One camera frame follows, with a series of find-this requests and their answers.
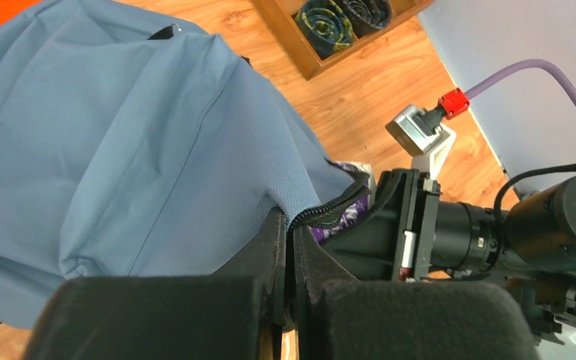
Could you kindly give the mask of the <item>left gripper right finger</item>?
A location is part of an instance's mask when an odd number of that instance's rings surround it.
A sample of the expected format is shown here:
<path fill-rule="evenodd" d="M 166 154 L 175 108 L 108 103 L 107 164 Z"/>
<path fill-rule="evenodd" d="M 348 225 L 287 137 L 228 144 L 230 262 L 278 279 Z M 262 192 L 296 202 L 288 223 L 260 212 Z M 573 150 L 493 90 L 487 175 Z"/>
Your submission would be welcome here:
<path fill-rule="evenodd" d="M 300 359 L 537 359 L 513 298 L 489 283 L 360 281 L 292 232 Z"/>

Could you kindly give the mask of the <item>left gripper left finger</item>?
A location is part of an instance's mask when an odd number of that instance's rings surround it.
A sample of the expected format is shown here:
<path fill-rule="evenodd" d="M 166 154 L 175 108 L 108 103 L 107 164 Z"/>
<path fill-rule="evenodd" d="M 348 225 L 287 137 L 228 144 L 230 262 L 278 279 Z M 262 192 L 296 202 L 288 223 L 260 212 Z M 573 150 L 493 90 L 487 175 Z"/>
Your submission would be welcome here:
<path fill-rule="evenodd" d="M 259 232 L 215 273 L 79 277 L 43 310 L 25 359 L 279 359 L 286 219 Z"/>

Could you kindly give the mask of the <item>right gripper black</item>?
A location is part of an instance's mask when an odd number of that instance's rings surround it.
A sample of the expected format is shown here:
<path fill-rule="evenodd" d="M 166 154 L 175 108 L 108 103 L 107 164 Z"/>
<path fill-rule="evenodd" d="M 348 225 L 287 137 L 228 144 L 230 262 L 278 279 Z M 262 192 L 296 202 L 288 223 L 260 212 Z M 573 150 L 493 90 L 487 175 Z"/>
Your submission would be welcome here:
<path fill-rule="evenodd" d="M 322 248 L 362 281 L 422 281 L 435 270 L 478 280 L 509 273 L 489 208 L 440 200 L 417 170 L 383 172 L 367 214 Z"/>

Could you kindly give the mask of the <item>purple treehouse book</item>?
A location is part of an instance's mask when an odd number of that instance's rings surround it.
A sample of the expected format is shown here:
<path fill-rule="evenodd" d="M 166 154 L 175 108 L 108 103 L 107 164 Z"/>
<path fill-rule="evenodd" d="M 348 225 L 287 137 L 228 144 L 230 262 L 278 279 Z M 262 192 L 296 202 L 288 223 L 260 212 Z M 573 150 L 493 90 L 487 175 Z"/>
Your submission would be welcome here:
<path fill-rule="evenodd" d="M 359 218 L 366 215 L 368 210 L 374 204 L 374 190 L 376 189 L 376 183 L 372 166 L 369 163 L 356 161 L 335 161 L 334 163 L 346 171 L 368 174 L 368 179 L 364 182 L 364 186 L 368 189 L 368 193 L 362 198 L 357 199 L 352 205 L 348 205 L 345 208 L 345 211 L 336 227 L 331 229 L 310 228 L 314 238 L 320 245 L 327 242 L 329 238 L 336 233 L 339 233 L 341 230 L 345 230 L 350 225 L 353 225 Z"/>

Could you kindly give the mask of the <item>blue grey backpack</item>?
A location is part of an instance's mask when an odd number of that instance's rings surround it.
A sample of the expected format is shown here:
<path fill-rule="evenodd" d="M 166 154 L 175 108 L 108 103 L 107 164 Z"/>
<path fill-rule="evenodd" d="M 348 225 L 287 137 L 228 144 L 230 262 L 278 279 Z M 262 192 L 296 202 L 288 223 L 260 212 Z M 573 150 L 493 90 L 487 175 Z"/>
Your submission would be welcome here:
<path fill-rule="evenodd" d="M 217 34 L 114 1 L 43 1 L 0 26 L 0 323 L 73 278 L 208 275 L 258 232 L 346 209 L 287 99 Z"/>

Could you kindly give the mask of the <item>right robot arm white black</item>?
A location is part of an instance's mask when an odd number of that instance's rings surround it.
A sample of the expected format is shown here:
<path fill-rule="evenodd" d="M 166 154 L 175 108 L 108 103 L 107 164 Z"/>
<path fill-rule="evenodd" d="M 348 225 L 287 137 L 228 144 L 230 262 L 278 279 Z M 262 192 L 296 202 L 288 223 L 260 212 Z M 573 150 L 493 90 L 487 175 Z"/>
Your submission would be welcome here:
<path fill-rule="evenodd" d="M 520 305 L 537 340 L 576 329 L 576 164 L 571 178 L 508 211 L 446 202 L 437 181 L 411 169 L 384 172 L 367 213 L 323 248 L 363 281 L 488 282 Z"/>

